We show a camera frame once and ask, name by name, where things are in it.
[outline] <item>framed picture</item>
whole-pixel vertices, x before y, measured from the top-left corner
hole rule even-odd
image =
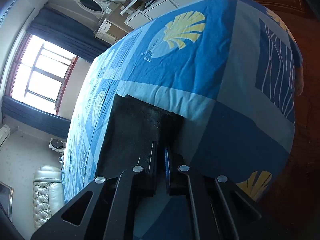
[[[9,219],[12,221],[12,196],[13,188],[0,181],[0,203]]]

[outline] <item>reddish brown floor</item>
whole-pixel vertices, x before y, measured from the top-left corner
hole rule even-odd
[[[276,13],[302,53],[305,89],[295,98],[296,133],[288,163],[260,200],[260,206],[297,235],[320,204],[320,22]]]

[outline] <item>window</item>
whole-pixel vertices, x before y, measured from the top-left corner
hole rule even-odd
[[[7,94],[30,106],[57,114],[77,60],[76,55],[28,34],[15,57]]]

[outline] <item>white fan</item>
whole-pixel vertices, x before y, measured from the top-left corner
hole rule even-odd
[[[51,138],[49,148],[56,151],[57,153],[63,154],[63,151],[66,148],[66,142],[60,141],[59,139]]]

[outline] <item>blue bedsheet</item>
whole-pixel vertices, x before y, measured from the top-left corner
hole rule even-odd
[[[65,202],[94,178],[116,93],[184,116],[175,150],[186,163],[257,200],[291,150],[301,64],[281,19],[251,0],[201,0],[129,33],[85,78],[64,154]],[[135,237],[189,239],[186,202],[164,188],[163,178],[139,206]]]

